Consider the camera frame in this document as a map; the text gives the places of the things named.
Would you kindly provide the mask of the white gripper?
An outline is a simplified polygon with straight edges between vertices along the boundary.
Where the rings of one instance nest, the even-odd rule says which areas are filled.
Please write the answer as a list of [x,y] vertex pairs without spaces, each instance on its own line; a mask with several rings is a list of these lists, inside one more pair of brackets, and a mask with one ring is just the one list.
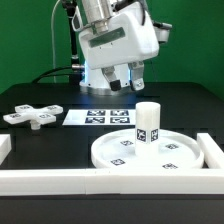
[[133,91],[142,90],[142,60],[157,56],[159,51],[149,15],[142,15],[142,10],[122,10],[108,21],[108,28],[109,31],[101,35],[95,35],[91,28],[79,34],[81,49],[88,66],[91,69],[102,68],[107,89],[119,91],[121,82],[113,66],[129,63],[131,88]]

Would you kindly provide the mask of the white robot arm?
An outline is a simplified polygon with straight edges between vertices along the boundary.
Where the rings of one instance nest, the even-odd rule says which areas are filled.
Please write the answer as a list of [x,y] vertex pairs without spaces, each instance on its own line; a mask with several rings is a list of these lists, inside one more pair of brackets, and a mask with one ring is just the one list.
[[139,0],[82,0],[87,25],[79,34],[84,91],[117,95],[144,88],[144,61],[158,55],[153,23]]

